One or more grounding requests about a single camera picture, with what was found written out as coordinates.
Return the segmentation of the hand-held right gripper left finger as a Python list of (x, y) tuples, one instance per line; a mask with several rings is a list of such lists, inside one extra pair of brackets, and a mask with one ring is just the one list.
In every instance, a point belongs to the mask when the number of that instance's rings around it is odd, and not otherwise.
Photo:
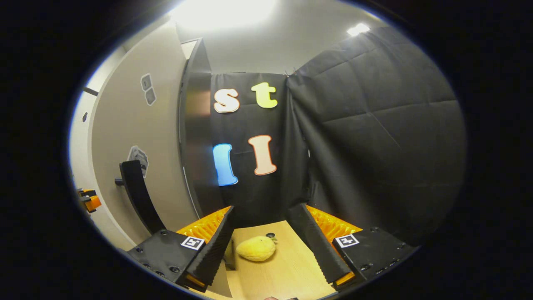
[(125, 255), (170, 283), (205, 292), (232, 239), (233, 212), (228, 206), (177, 232), (161, 229)]

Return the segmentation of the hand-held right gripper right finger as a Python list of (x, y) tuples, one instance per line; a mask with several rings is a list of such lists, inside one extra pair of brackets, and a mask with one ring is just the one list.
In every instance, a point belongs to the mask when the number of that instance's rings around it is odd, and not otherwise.
[(288, 209), (287, 222), (337, 291), (384, 275), (418, 249), (381, 228), (362, 229), (304, 203)]

